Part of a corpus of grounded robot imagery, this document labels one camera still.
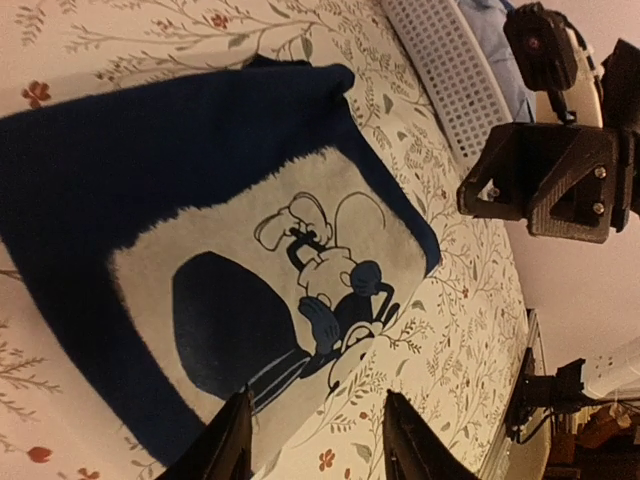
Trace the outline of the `light blue shirt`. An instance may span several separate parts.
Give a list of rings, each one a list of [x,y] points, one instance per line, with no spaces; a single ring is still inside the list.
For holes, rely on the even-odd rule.
[[[501,0],[459,0],[457,6],[491,67],[513,120],[533,122],[535,93],[525,86],[503,31],[507,14],[515,7]]]

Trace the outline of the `navy blue t-shirt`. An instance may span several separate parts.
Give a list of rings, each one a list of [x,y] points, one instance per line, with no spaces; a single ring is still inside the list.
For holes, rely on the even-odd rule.
[[[1,377],[82,376],[171,464],[249,391],[269,447],[338,390],[441,260],[340,64],[239,70],[1,121]]]

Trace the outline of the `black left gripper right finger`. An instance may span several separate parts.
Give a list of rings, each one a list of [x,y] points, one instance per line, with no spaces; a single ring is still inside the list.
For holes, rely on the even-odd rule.
[[[409,400],[387,391],[382,440],[388,480],[477,480],[448,450]]]

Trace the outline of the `aluminium front rail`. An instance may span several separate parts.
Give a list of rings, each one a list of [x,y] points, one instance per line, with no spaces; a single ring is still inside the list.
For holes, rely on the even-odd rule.
[[[524,396],[528,376],[547,375],[537,311],[527,309],[528,337],[509,404],[480,467],[480,479],[542,479],[551,449],[548,410],[530,407]]]

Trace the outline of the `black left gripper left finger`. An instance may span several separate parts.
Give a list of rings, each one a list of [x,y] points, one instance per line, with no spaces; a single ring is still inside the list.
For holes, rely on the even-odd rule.
[[[253,395],[234,393],[187,451],[167,468],[167,480],[252,477]]]

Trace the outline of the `floral patterned table cloth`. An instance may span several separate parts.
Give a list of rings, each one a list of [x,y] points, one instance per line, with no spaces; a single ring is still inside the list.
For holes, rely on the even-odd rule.
[[[341,387],[274,447],[253,399],[252,477],[381,479],[388,389],[406,395],[467,468],[502,421],[528,333],[512,251],[498,222],[462,217],[462,169],[376,1],[5,1],[1,121],[87,96],[239,70],[256,57],[340,64],[360,133],[434,230],[438,266]],[[156,479],[143,448],[82,376],[92,414],[63,417],[66,392],[1,377],[5,479]]]

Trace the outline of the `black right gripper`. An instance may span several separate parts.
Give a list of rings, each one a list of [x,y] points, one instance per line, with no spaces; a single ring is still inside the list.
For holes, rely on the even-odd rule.
[[[527,219],[530,235],[602,244],[639,207],[639,132],[560,124],[492,128],[457,190],[461,214]]]

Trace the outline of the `white plastic laundry basket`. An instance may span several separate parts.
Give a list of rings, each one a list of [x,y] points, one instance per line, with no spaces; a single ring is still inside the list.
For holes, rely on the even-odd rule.
[[[457,3],[384,1],[461,166],[479,159],[491,129],[512,117],[492,69]]]

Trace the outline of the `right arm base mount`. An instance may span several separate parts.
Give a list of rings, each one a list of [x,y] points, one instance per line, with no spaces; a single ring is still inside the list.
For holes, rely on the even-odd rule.
[[[504,416],[507,438],[519,445],[528,443],[549,419],[596,404],[584,393],[584,358],[559,367],[553,375],[536,372],[534,345],[541,341],[536,310],[527,308],[526,318],[527,347]]]

